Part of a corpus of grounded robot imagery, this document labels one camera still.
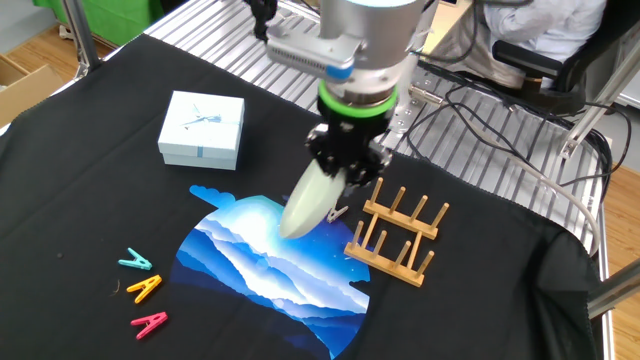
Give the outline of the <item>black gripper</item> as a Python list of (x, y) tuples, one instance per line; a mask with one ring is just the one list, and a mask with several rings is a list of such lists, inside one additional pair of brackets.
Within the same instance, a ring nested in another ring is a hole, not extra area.
[(387, 130), (392, 113), (358, 118), (327, 112), (322, 117), (328, 130), (313, 128), (305, 140), (305, 147), (322, 172), (325, 175), (337, 175), (342, 168), (336, 150), (360, 150), (369, 144), (364, 153), (347, 167), (346, 184), (368, 185), (377, 179), (390, 164), (392, 151), (370, 141)]

